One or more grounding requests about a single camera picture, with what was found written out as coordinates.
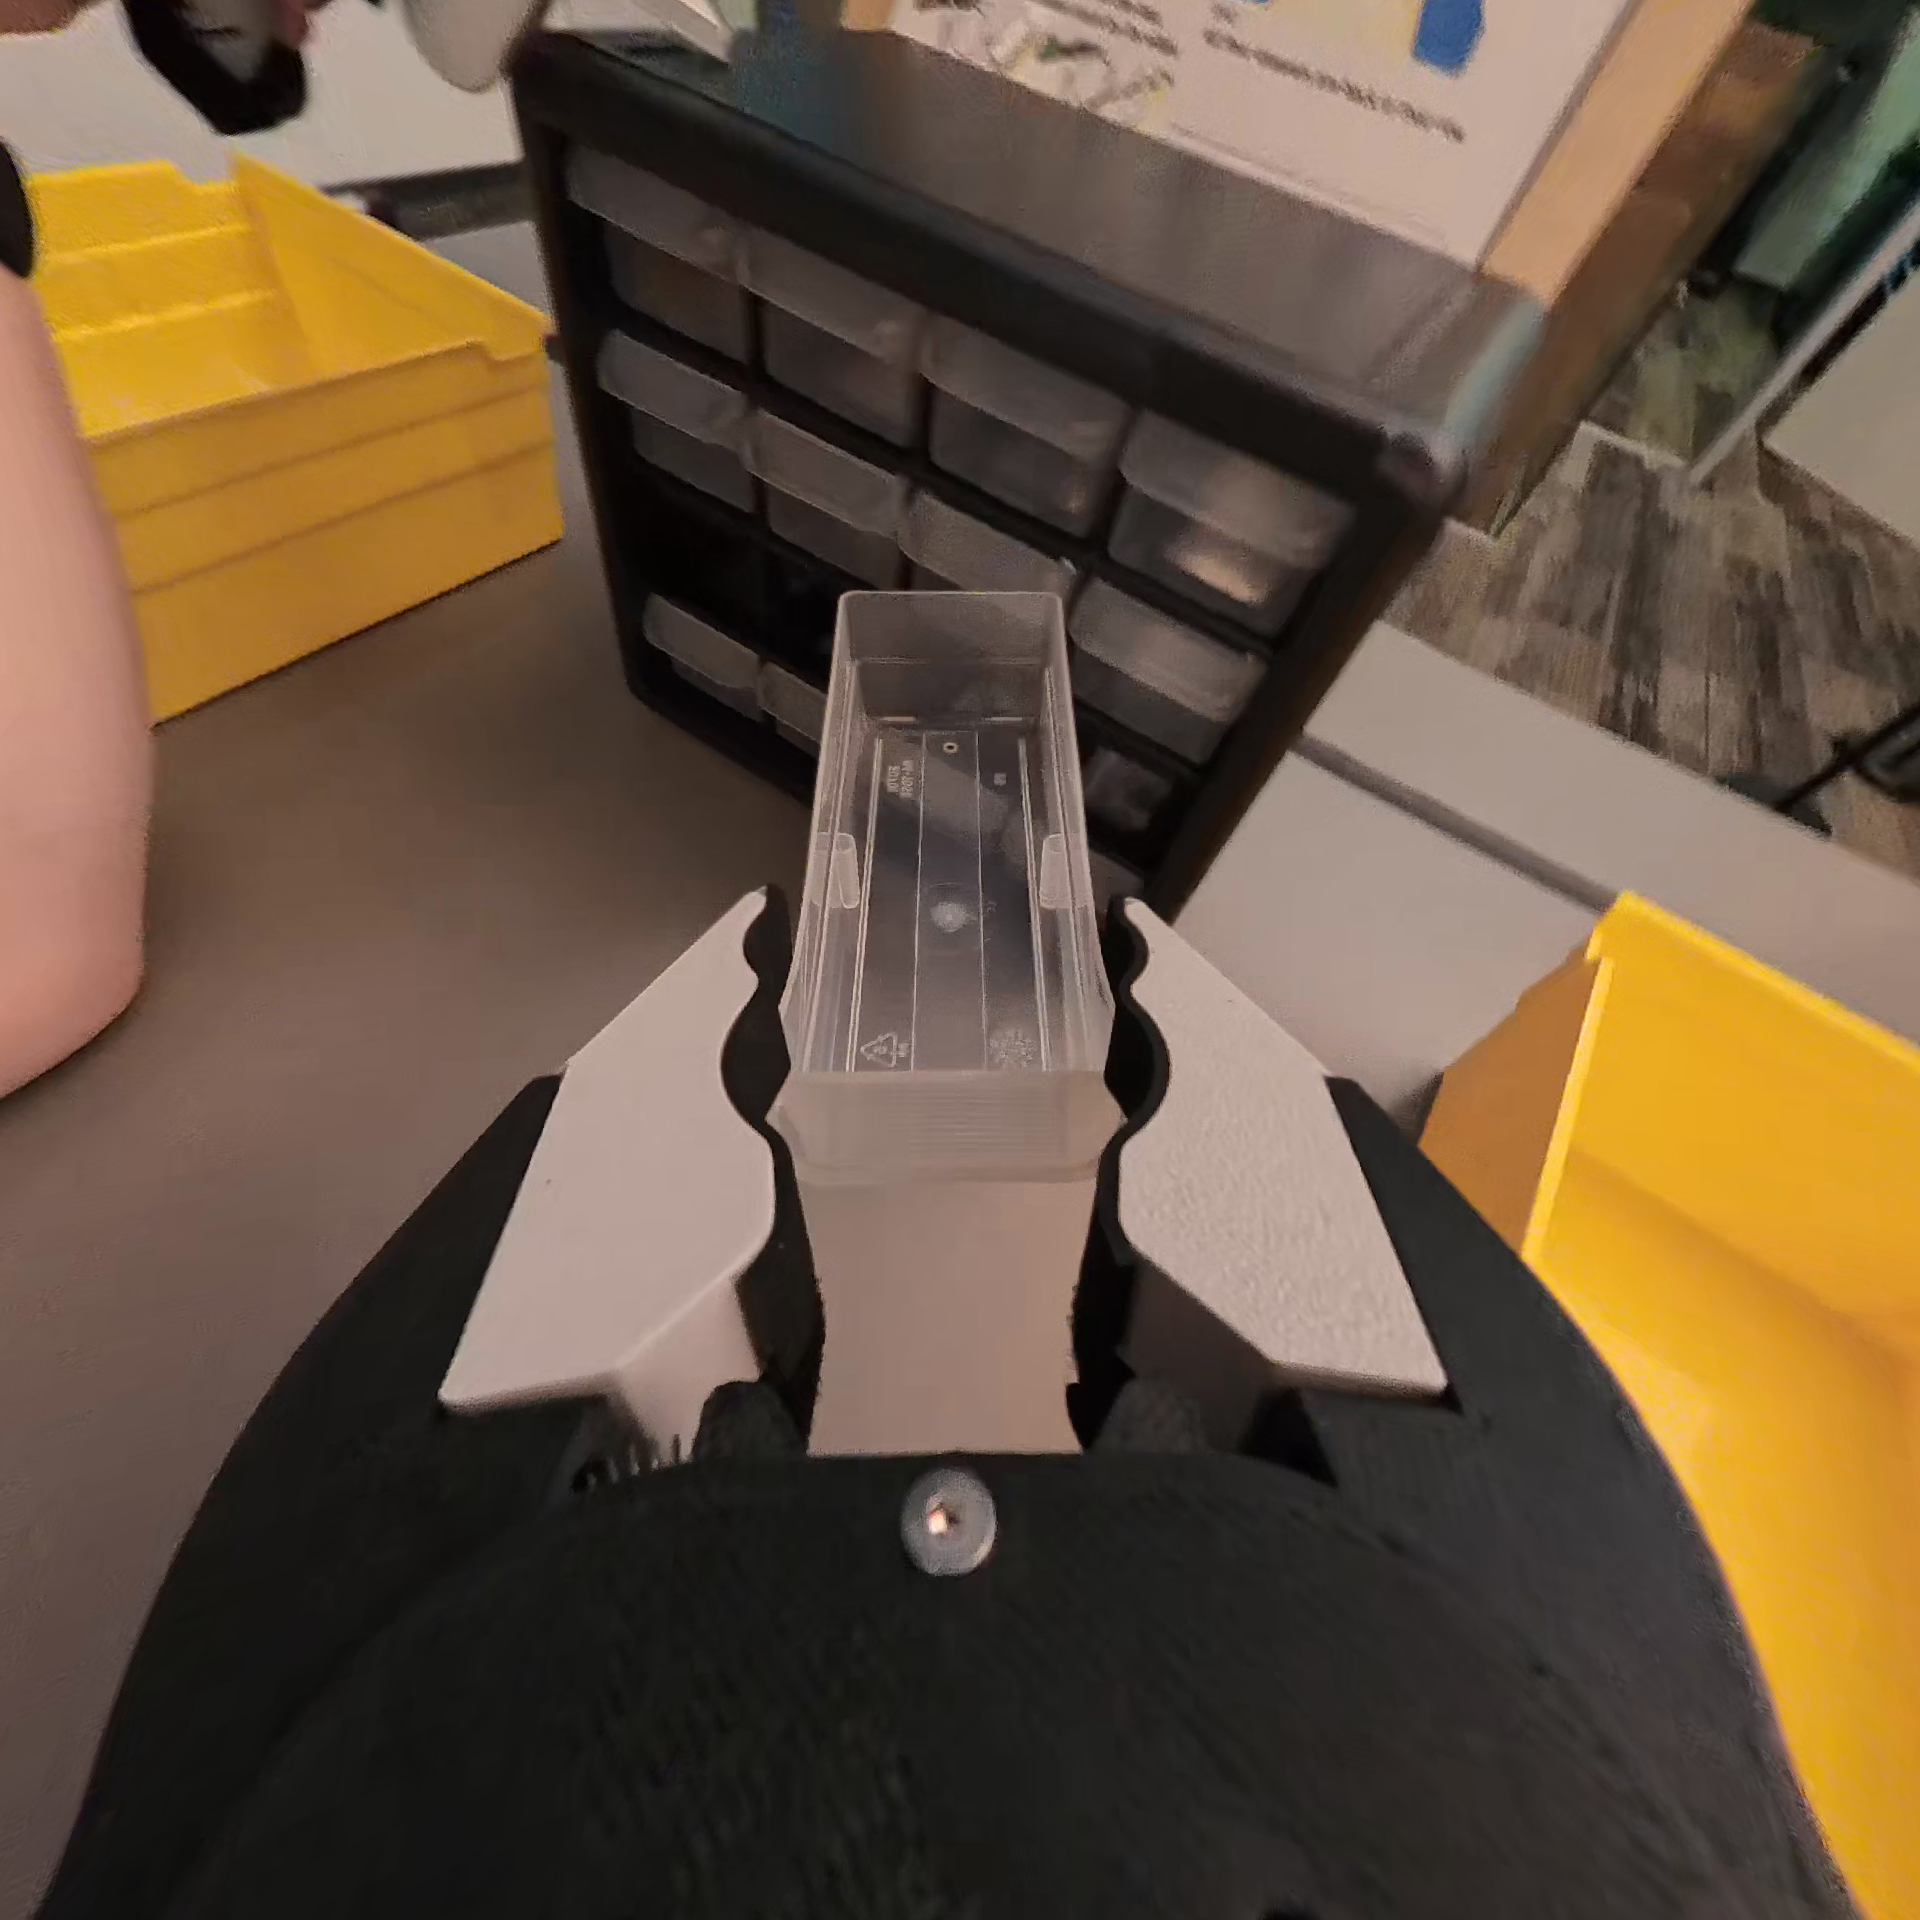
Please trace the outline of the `wooden poster board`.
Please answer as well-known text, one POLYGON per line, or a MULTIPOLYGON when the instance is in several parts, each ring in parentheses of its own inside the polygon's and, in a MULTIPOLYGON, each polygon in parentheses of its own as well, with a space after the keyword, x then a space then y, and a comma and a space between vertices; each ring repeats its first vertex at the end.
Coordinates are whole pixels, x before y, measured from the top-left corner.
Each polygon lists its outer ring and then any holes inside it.
POLYGON ((1642 2, 1486 267, 1545 307, 1535 355, 1457 516, 1519 512, 1683 276, 1782 152, 1834 57, 1766 6, 1642 2))

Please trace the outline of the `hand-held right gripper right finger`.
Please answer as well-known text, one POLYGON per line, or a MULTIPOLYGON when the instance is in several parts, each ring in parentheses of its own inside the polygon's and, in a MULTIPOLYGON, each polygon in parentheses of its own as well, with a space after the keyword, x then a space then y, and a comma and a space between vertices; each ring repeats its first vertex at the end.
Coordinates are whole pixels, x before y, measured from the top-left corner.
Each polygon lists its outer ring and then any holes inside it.
POLYGON ((1079 1442, 1275 1442, 1308 1394, 1444 1407, 1327 1071, 1145 904, 1110 900, 1100 953, 1121 1130, 1073 1298, 1079 1442))

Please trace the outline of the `instruction poster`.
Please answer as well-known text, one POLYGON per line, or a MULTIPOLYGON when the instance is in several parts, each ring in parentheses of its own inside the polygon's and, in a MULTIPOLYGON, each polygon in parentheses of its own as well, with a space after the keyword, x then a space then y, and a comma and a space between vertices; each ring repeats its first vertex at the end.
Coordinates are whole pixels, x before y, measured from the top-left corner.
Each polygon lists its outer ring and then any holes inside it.
POLYGON ((1061 106, 1481 265, 1627 2, 869 2, 1061 106))

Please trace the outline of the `clear plastic drawer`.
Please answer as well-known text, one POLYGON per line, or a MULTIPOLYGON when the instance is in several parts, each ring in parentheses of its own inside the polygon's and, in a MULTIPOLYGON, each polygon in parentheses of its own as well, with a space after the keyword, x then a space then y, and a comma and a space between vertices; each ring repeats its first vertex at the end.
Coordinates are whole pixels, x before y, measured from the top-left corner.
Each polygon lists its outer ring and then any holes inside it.
POLYGON ((849 592, 770 1110, 804 1184, 1059 1184, 1121 1128, 1057 592, 849 592))

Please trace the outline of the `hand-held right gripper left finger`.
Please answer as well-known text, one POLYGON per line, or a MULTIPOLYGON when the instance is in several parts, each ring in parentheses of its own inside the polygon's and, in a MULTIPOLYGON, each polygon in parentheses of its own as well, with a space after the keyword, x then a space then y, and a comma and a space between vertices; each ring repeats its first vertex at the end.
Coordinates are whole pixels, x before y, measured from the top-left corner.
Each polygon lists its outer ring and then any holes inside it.
POLYGON ((788 953, 780 892, 748 892, 567 1060, 446 1410, 602 1402, 645 1450, 693 1450, 715 1391, 761 1384, 810 1426, 826 1315, 767 1126, 788 953))

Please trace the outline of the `black drawer cabinet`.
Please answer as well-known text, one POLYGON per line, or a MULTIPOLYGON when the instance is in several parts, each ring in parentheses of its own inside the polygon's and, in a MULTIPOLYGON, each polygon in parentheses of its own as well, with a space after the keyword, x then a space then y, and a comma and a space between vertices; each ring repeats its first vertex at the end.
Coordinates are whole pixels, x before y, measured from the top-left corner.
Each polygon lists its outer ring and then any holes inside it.
POLYGON ((1159 743, 1074 696, 1100 747, 1171 786, 1141 827, 1092 831, 1167 921, 1429 560, 1542 328, 1500 280, 887 35, 750 38, 719 65, 631 32, 547 32, 514 62, 511 106, 633 697, 806 798, 802 750, 650 659, 639 617, 662 596, 823 686, 837 602, 859 579, 770 526, 754 474, 751 504, 737 505, 647 459, 599 375, 615 337, 1254 660, 1247 707, 1207 747, 1159 743), (913 441, 893 443, 781 380, 765 296, 748 290, 745 361, 631 310, 570 194, 575 161, 621 162, 929 320, 1306 482, 1346 526, 1279 628, 1260 633, 1199 586, 1113 553, 1121 468, 1091 529, 1061 529, 932 459, 932 392, 915 398, 913 441))

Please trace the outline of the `yellow plastic bin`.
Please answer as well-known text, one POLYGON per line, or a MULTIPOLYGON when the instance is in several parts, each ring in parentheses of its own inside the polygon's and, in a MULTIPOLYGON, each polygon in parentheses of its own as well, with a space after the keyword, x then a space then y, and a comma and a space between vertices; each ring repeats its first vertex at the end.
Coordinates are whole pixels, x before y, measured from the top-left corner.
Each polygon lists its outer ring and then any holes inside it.
POLYGON ((251 158, 28 198, 155 722, 561 539, 530 305, 251 158))
POLYGON ((1621 897, 1422 1145, 1666 1454, 1860 1911, 1918 1916, 1915 1044, 1621 897))

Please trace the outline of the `person's left forearm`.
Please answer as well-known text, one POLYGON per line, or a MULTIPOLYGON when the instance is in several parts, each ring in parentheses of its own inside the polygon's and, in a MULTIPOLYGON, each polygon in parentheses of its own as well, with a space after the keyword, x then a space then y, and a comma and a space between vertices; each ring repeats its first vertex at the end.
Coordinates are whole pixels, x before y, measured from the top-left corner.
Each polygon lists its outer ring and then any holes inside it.
POLYGON ((154 721, 113 516, 29 284, 3 275, 3 1094, 146 966, 154 721))

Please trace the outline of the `set of clear cabinet drawers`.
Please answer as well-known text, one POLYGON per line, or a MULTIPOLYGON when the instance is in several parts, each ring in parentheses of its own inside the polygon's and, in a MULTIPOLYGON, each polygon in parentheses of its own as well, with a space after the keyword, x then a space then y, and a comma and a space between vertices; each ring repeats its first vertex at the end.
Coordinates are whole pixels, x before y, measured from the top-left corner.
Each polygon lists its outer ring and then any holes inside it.
POLYGON ((813 761, 844 592, 1049 595, 1094 847, 1159 857, 1350 510, 627 161, 561 178, 645 675, 813 761))

